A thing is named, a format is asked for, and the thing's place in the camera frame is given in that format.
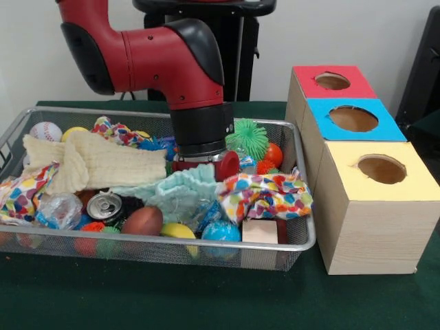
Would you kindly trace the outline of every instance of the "orange spiky ball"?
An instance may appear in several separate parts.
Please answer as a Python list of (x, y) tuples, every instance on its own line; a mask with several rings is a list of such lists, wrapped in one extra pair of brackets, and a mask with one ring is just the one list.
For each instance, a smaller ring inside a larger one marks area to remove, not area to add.
[(256, 165), (256, 174), (258, 175), (266, 175), (270, 170), (276, 168), (275, 164), (270, 160), (264, 159), (257, 163)]

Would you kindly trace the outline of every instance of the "wire mesh basket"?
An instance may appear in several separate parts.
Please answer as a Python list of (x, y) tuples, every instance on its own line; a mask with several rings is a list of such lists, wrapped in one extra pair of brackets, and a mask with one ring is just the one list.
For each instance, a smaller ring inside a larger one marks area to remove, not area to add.
[[(25, 157), (22, 139), (35, 124), (53, 122), (63, 131), (71, 127), (91, 129), (100, 116), (159, 138), (173, 135), (169, 115), (34, 107), (23, 111), (0, 137), (0, 182), (20, 176)], [(298, 165), (307, 181), (296, 126), (282, 121), (256, 121), (266, 128), (269, 140), (283, 150), (281, 170), (289, 172)], [(312, 215), (288, 221), (287, 238), (288, 244), (266, 244), (0, 225), (0, 252), (287, 271), (316, 241)]]

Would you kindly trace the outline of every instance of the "stacked boxes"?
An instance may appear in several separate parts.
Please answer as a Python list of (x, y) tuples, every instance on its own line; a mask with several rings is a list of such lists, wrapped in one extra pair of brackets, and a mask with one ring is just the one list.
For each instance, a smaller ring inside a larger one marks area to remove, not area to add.
[(294, 67), (286, 120), (300, 128), (329, 274), (414, 272), (440, 187), (356, 67)]

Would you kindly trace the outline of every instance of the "white towel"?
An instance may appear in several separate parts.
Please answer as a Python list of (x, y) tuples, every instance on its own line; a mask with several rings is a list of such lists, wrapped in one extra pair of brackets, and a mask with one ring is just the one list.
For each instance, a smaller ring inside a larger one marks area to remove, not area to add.
[(26, 135), (23, 143), (30, 158), (26, 173), (53, 161), (60, 163), (58, 174), (47, 190), (49, 195), (84, 189), (142, 186), (166, 176), (165, 150), (145, 151), (118, 146), (90, 132), (73, 132), (66, 143)]

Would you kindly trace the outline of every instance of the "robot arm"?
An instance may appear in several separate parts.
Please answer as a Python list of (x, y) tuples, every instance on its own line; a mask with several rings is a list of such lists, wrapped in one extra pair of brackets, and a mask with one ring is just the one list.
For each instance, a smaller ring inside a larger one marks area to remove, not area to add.
[(237, 174), (238, 156), (226, 152), (225, 141), (234, 116), (223, 103), (220, 51), (205, 23), (184, 19), (118, 32), (109, 24), (108, 0), (56, 2), (70, 51), (96, 93), (153, 88), (165, 95), (179, 146), (175, 170), (214, 163), (218, 181)]
[(62, 30), (87, 84), (99, 94), (153, 88), (171, 110), (223, 103), (223, 68), (215, 37), (198, 20), (117, 32), (108, 0), (56, 0)]

